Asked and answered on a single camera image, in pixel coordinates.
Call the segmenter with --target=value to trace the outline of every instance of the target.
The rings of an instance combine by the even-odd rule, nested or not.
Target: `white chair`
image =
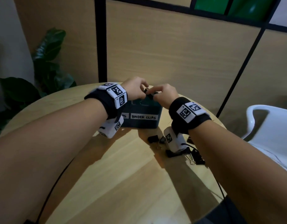
[[[246,138],[255,126],[254,110],[266,110],[268,115],[254,137],[248,141],[262,153],[287,170],[287,109],[269,105],[252,105],[246,110]]]

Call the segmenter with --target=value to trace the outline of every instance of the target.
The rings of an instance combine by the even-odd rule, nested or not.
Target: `round wooden table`
[[[99,85],[69,88],[34,102],[1,136],[82,101]],[[170,125],[168,110],[163,109],[157,129],[119,129],[112,139],[94,134],[58,181],[40,223],[189,224],[208,214],[222,200],[210,169],[190,165],[184,156],[167,158],[166,145],[147,142]]]

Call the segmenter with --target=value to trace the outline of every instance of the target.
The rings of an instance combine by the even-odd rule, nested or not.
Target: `black wrist strap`
[[[188,134],[188,130],[198,127],[207,120],[211,120],[204,109],[185,97],[175,99],[170,105],[168,112],[173,119],[171,127],[175,133]]]
[[[115,108],[114,99],[107,93],[106,90],[96,89],[84,97],[84,99],[88,98],[95,98],[102,103],[108,114],[107,119],[114,119],[120,116],[119,113],[121,114],[121,108],[119,109]]]

